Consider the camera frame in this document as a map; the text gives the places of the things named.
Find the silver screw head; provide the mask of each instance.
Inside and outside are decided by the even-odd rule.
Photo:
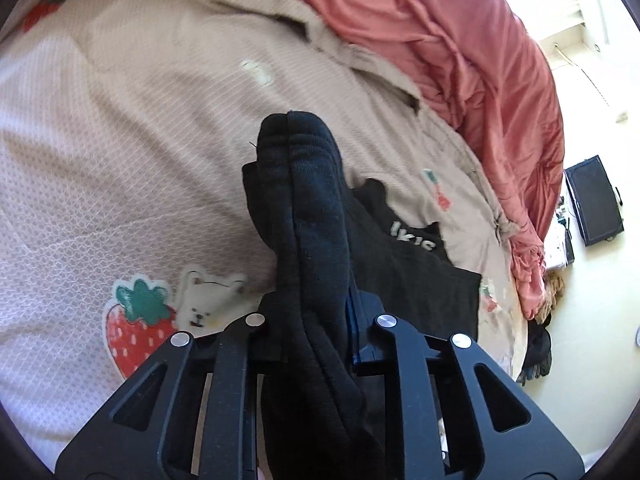
[[[186,332],[176,332],[171,336],[171,344],[174,346],[185,346],[191,336]]]
[[[451,340],[458,348],[469,348],[471,346],[471,338],[466,334],[455,334]]]
[[[249,314],[247,317],[245,317],[244,322],[249,326],[260,326],[262,323],[264,323],[264,316],[262,314],[254,312],[253,314]]]
[[[378,316],[376,321],[380,326],[385,328],[391,328],[392,326],[396,326],[396,323],[398,323],[398,320],[391,314],[382,314],[381,316]]]

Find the black cloth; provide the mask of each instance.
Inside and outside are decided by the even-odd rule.
[[[257,161],[242,172],[254,225],[277,257],[276,290],[260,311],[287,357],[286,373],[265,377],[262,388],[271,472],[276,480],[381,479],[383,447],[367,414],[379,399],[366,398],[349,365],[350,279],[418,330],[476,337],[480,276],[384,232],[347,188],[335,141],[312,114],[265,118]]]
[[[443,262],[451,264],[440,236],[438,223],[433,222],[423,228],[407,225],[386,204],[386,189],[382,182],[374,178],[368,178],[362,186],[351,189],[351,192],[383,232],[393,236],[398,241],[417,245],[427,251],[431,251]]]
[[[549,323],[551,323],[551,314],[546,317],[543,324],[538,324],[535,319],[527,322],[527,353],[522,364],[524,370],[548,359],[551,353],[551,336],[546,327]]]

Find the floor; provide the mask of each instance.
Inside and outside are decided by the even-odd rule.
[[[628,120],[616,123],[634,90],[622,89],[582,44],[565,53],[604,96],[580,69],[550,59],[564,116],[565,167],[600,155],[624,201],[625,232],[587,249],[572,222],[575,263],[562,272],[566,291],[549,329],[551,373],[525,391],[585,455],[612,442],[640,396],[640,114],[629,110]]]

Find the red blanket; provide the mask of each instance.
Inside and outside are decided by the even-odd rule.
[[[564,140],[548,64],[505,0],[304,0],[344,40],[418,84],[478,156],[504,211],[527,319],[543,294],[543,243],[562,181]]]

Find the white bear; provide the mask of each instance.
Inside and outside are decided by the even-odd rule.
[[[244,274],[215,276],[201,266],[187,266],[180,276],[176,323],[201,337],[221,332],[232,321],[255,312],[261,294],[247,294]]]

